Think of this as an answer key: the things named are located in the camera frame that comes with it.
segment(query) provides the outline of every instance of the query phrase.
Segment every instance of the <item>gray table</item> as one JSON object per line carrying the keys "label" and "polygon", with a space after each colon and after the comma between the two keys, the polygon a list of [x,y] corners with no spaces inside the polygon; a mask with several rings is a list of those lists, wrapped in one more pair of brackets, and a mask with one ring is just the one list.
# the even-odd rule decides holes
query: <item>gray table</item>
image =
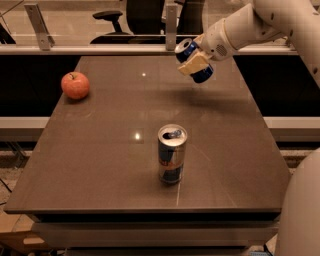
{"label": "gray table", "polygon": [[[34,229],[54,246],[174,245],[169,237],[178,246],[192,237],[197,246],[232,239],[248,245],[274,234],[289,173],[236,65],[217,63],[214,77],[201,85],[177,66],[174,56],[82,57],[77,69],[91,82],[89,96],[72,101],[62,95],[5,210],[36,218]],[[189,135],[183,179],[174,186],[158,177],[157,133],[169,123]],[[124,228],[124,222],[142,226]],[[151,224],[164,229],[169,223],[171,232],[203,222],[206,231],[197,232],[216,228],[215,240],[221,223],[236,229],[245,223],[250,235],[231,239],[229,232],[220,243],[197,232],[169,240],[148,232],[126,237],[157,230]],[[250,229],[258,222],[272,226],[263,238]],[[215,225],[210,231],[209,224]],[[115,229],[119,237],[101,238]],[[70,232],[58,239],[61,230]]]}

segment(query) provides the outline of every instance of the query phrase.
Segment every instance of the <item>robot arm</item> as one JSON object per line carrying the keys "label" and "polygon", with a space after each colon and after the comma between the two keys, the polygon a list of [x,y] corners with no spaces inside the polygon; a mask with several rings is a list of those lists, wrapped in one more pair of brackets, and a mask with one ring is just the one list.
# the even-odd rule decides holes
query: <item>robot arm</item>
{"label": "robot arm", "polygon": [[177,45],[179,71],[194,78],[203,73],[194,79],[203,82],[211,75],[204,70],[210,60],[221,61],[242,47],[283,36],[290,39],[320,88],[320,15],[309,0],[253,0],[194,41]]}

